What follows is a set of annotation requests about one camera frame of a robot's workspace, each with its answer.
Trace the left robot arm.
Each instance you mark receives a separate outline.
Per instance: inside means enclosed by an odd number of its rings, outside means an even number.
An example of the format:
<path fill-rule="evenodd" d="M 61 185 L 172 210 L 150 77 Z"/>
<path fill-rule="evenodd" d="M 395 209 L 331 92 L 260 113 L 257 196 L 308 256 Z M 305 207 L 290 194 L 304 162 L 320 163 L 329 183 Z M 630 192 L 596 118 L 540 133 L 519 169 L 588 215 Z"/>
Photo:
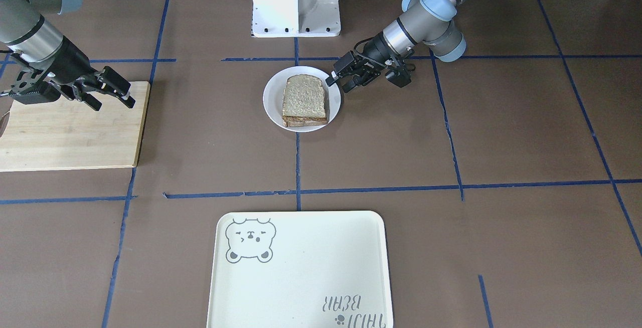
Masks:
<path fill-rule="evenodd" d="M 457 60 L 467 49 L 466 39 L 454 22 L 456 8 L 464 1 L 403 0 L 403 13 L 339 58 L 326 84 L 337 84 L 347 93 L 385 75 L 390 83 L 403 88 L 411 82 L 413 71 L 406 59 L 420 43 L 443 62 Z"/>

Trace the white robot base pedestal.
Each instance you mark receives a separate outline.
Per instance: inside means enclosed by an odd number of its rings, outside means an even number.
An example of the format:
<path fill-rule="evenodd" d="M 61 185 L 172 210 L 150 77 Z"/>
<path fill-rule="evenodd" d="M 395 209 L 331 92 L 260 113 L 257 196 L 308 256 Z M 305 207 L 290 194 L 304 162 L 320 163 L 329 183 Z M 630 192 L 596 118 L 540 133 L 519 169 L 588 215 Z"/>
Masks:
<path fill-rule="evenodd" d="M 252 0 L 252 36 L 325 38 L 341 32 L 339 0 Z"/>

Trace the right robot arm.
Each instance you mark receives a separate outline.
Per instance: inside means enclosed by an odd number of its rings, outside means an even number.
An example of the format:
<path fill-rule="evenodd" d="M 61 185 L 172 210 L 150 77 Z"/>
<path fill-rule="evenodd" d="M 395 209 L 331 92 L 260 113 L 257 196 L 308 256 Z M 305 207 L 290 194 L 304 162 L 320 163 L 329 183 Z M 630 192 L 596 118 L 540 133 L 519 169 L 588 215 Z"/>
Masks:
<path fill-rule="evenodd" d="M 1 0 L 1 41 L 21 68 L 10 88 L 2 92 L 21 104 L 55 102 L 64 97 L 98 111 L 93 92 L 135 106 L 130 83 L 111 67 L 93 68 L 90 59 L 46 19 L 47 14 L 79 10 L 83 0 Z"/>

